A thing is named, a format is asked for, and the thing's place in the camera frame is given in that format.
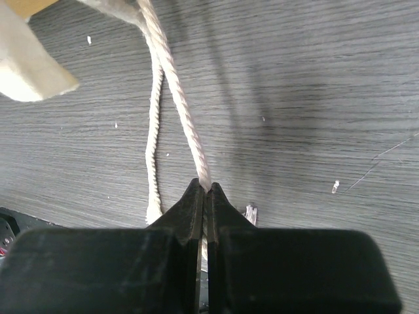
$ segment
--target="wooden block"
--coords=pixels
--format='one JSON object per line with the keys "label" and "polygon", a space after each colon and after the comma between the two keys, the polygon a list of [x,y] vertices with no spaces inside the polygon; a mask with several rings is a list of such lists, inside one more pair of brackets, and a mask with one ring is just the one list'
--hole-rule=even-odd
{"label": "wooden block", "polygon": [[0,0],[0,93],[17,101],[40,101],[78,85],[24,20]]}
{"label": "wooden block", "polygon": [[17,15],[26,19],[57,1],[58,0],[6,0],[6,3],[17,13]]}

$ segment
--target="black plastic part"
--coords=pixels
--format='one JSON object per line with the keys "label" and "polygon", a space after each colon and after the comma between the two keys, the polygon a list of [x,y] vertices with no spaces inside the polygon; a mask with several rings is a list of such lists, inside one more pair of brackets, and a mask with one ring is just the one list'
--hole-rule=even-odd
{"label": "black plastic part", "polygon": [[12,226],[12,231],[16,235],[19,234],[19,232],[34,228],[63,228],[57,224],[22,214],[17,211],[11,211],[10,209],[4,207],[0,207],[0,218],[8,221],[8,223]]}
{"label": "black plastic part", "polygon": [[210,313],[400,313],[367,234],[254,228],[217,183],[207,213]]}
{"label": "black plastic part", "polygon": [[[206,282],[200,278],[204,213],[209,308],[198,303]],[[4,314],[401,311],[368,235],[258,229],[219,184],[205,195],[197,179],[144,230],[50,228],[18,236],[0,271],[0,304]]]}
{"label": "black plastic part", "polygon": [[34,230],[0,273],[1,312],[185,313],[169,230]]}

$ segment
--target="rope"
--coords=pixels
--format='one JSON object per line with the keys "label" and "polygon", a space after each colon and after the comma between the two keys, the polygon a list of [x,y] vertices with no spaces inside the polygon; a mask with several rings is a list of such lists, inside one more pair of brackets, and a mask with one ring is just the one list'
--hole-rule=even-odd
{"label": "rope", "polygon": [[[153,84],[150,98],[150,125],[149,136],[147,140],[147,148],[145,150],[145,160],[147,164],[147,174],[149,180],[149,206],[147,208],[146,221],[152,224],[155,220],[162,216],[160,208],[160,194],[158,193],[158,185],[156,179],[156,162],[155,151],[157,144],[158,128],[159,128],[159,109],[160,109],[160,93],[162,87],[163,74],[165,74],[170,92],[173,96],[177,112],[181,120],[183,132],[188,141],[192,157],[195,162],[196,172],[199,182],[205,192],[211,189],[211,175],[202,148],[201,140],[195,129],[189,106],[186,102],[185,93],[182,89],[177,71],[175,69],[174,60],[170,52],[166,35],[164,34],[157,15],[150,0],[137,0],[147,27],[140,27],[144,33],[146,42],[150,49]],[[257,208],[248,207],[245,217],[256,224]],[[204,213],[203,237],[202,237],[202,256],[208,260],[208,242],[207,242],[207,216]]]}
{"label": "rope", "polygon": [[200,137],[194,127],[189,106],[186,102],[185,93],[183,92],[179,77],[177,76],[177,71],[174,66],[167,38],[162,30],[151,2],[149,0],[137,1],[141,7],[141,11],[151,35],[151,42],[153,43],[155,49],[155,51],[150,51],[150,53],[156,53],[164,70],[164,74],[168,80],[170,92],[173,96],[173,101],[181,119],[183,132],[185,133],[189,148],[192,152],[192,157],[194,158],[199,182],[205,192],[208,192],[211,189],[211,176],[208,163],[206,161]]}
{"label": "rope", "polygon": [[160,194],[158,193],[157,177],[156,177],[156,161],[155,152],[157,146],[157,135],[159,128],[159,111],[160,111],[160,94],[163,82],[163,68],[160,65],[154,46],[149,37],[146,37],[147,44],[150,48],[151,67],[153,72],[153,84],[151,87],[150,97],[150,122],[149,136],[147,146],[145,148],[145,164],[147,165],[147,176],[149,180],[149,206],[147,208],[145,221],[152,224],[163,215],[160,208]]}

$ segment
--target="wood grain table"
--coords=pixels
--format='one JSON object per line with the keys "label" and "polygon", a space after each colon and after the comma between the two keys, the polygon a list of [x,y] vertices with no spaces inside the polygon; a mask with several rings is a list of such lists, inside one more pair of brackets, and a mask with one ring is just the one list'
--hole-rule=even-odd
{"label": "wood grain table", "polygon": [[[368,232],[405,313],[419,313],[419,3],[155,7],[230,202],[253,202],[262,227]],[[73,0],[30,26],[81,87],[42,103],[0,98],[0,205],[64,226],[144,227],[151,64],[139,31]],[[196,173],[167,84],[163,98],[167,209]]]}

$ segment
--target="frayed rope end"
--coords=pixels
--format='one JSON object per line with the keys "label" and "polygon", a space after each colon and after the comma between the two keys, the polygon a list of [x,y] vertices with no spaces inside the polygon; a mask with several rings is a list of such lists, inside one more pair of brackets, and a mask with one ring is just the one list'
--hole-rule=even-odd
{"label": "frayed rope end", "polygon": [[152,224],[163,215],[160,209],[160,198],[149,200],[149,206],[145,214],[145,222]]}
{"label": "frayed rope end", "polygon": [[249,204],[246,206],[246,212],[244,213],[244,216],[248,221],[252,223],[252,225],[256,226],[257,221],[257,207],[253,206],[252,204]]}

